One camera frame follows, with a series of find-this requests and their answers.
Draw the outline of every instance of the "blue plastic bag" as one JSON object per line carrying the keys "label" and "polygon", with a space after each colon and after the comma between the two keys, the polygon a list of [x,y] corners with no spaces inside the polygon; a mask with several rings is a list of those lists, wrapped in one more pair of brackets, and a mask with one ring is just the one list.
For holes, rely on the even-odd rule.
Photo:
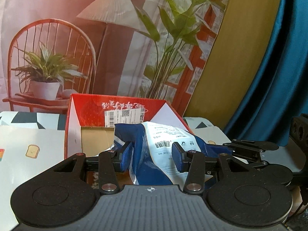
{"label": "blue plastic bag", "polygon": [[134,184],[184,186],[187,172],[177,171],[171,155],[172,143],[176,141],[185,151],[197,150],[208,157],[231,154],[227,147],[207,144],[180,128],[153,122],[115,125],[116,148],[125,142],[133,144],[129,173]]}

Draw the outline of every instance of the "floor lamp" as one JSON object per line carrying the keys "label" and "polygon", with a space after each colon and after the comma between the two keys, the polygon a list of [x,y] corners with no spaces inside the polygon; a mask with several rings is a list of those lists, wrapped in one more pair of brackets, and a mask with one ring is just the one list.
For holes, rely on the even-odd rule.
{"label": "floor lamp", "polygon": [[118,24],[138,31],[147,32],[142,22],[139,20],[131,0],[95,0],[87,6],[77,16],[78,18],[101,21],[107,23],[99,44],[99,52],[96,54],[96,67],[94,73],[94,81],[92,93],[94,89],[96,69],[100,59],[100,53],[105,41],[108,23]]}

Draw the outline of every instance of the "chair backrest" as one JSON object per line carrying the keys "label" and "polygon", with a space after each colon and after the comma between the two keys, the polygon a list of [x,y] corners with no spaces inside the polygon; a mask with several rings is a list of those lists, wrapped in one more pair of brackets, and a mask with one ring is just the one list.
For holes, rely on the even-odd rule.
{"label": "chair backrest", "polygon": [[64,89],[75,89],[78,93],[89,93],[91,76],[96,66],[95,50],[89,37],[69,22],[59,19],[44,19],[23,27],[10,44],[7,66],[8,96],[29,91],[30,82],[25,81],[20,84],[21,76],[16,77],[17,72],[11,69],[27,64],[23,51],[38,54],[39,42],[44,43],[48,50],[53,48],[54,54],[71,57],[72,64],[77,65],[78,71],[87,76],[87,79],[74,78],[74,82],[66,81]]}

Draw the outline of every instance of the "bolt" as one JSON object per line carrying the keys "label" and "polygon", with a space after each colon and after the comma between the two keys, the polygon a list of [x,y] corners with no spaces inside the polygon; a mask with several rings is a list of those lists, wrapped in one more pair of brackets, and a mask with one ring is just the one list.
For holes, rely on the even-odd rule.
{"label": "bolt", "polygon": [[200,191],[201,185],[197,183],[191,183],[191,184],[188,184],[186,188],[190,191]]}
{"label": "bolt", "polygon": [[117,186],[112,183],[106,183],[102,186],[102,190],[107,191],[107,192],[115,191],[116,188]]}

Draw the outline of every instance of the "white package label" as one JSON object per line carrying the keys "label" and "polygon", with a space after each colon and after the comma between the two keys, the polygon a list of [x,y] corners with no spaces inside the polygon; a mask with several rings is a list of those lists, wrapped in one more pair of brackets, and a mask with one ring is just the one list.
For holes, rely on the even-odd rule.
{"label": "white package label", "polygon": [[116,109],[105,111],[105,127],[114,127],[117,123],[141,123],[145,108]]}
{"label": "white package label", "polygon": [[178,142],[185,151],[201,151],[195,137],[183,129],[153,122],[142,123],[145,127],[148,147],[154,164],[159,167],[173,184],[183,189],[188,172],[177,171],[172,159],[172,143]]}

